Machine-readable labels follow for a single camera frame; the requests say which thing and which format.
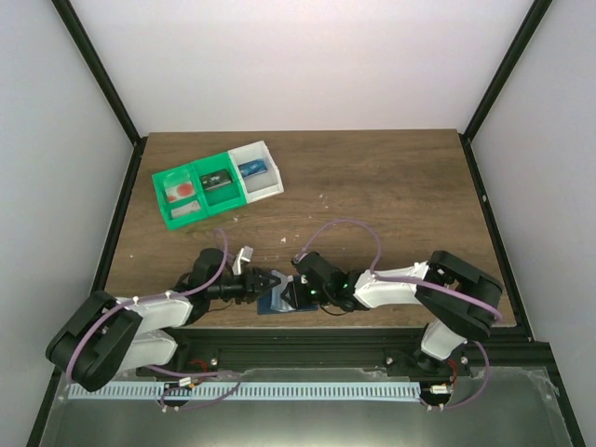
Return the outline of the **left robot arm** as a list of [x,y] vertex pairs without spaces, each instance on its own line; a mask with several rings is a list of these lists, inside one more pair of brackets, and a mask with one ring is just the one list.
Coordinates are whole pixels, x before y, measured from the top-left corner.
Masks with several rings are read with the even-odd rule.
[[250,255],[246,247],[230,261],[220,249],[204,249],[191,271],[156,295],[92,292],[49,342],[47,360],[87,391],[120,373],[168,364],[181,346],[171,331],[198,321],[212,301],[252,303],[279,290],[283,277],[250,267]]

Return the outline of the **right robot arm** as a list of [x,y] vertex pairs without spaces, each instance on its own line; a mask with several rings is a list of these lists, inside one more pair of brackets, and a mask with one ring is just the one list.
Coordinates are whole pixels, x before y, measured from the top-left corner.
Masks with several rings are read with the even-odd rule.
[[273,273],[275,311],[302,311],[333,305],[346,313],[388,305],[421,305],[435,319],[413,352],[413,362],[425,373],[437,373],[466,342],[486,340],[503,316],[498,311],[503,285],[491,275],[448,251],[409,267],[344,272],[313,251],[292,263],[294,276]]

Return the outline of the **blue card holder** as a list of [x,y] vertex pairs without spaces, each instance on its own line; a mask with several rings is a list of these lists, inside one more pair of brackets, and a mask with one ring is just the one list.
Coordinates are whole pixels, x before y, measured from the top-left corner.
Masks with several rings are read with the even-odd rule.
[[280,283],[273,290],[266,292],[257,300],[258,315],[288,314],[295,312],[314,312],[319,310],[317,304],[310,304],[297,295],[303,291],[304,283],[300,276],[289,276],[277,270],[270,274],[277,277]]

